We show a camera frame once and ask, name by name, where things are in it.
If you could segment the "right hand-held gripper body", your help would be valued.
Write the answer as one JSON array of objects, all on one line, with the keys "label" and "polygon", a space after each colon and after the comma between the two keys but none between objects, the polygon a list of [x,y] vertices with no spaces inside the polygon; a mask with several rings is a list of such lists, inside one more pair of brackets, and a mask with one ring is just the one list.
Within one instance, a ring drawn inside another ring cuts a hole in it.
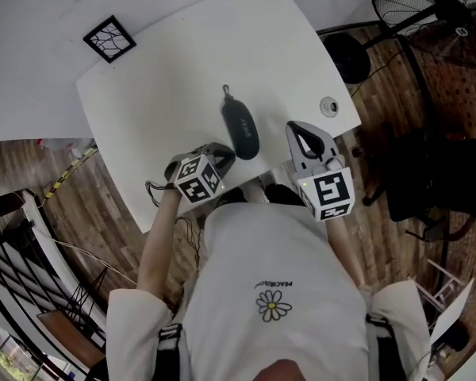
[{"label": "right hand-held gripper body", "polygon": [[333,156],[325,164],[297,171],[293,175],[301,200],[316,221],[348,215],[355,204],[351,169],[344,157]]}]

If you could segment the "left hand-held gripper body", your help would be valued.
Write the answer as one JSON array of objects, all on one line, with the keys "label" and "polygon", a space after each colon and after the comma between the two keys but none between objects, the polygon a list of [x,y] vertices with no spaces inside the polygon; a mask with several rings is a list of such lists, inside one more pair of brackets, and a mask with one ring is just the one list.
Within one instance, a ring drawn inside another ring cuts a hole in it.
[{"label": "left hand-held gripper body", "polygon": [[215,171],[215,158],[205,154],[206,146],[174,156],[164,171],[165,179],[173,183],[190,204],[216,198],[225,189]]}]

